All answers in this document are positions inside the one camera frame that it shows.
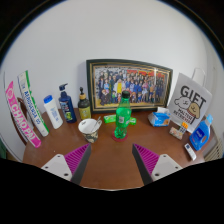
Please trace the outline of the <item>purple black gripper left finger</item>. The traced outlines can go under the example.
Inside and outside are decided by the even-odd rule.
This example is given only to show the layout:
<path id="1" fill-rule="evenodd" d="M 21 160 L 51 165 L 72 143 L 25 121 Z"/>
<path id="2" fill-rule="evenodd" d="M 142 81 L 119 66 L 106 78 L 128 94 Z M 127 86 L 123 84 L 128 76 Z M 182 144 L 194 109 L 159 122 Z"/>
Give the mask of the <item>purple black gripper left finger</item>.
<path id="1" fill-rule="evenodd" d="M 56 154 L 42 169 L 79 185 L 90 155 L 91 144 L 88 143 L 66 155 Z"/>

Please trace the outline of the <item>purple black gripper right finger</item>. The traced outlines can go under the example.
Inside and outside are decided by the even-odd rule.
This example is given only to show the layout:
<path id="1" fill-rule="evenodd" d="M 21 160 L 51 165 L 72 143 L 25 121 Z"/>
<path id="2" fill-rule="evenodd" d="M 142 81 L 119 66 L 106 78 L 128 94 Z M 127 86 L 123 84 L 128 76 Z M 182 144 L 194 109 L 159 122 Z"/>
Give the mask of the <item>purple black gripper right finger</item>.
<path id="1" fill-rule="evenodd" d="M 182 169 L 182 167 L 167 154 L 158 155 L 138 144 L 132 146 L 132 154 L 145 185 Z"/>

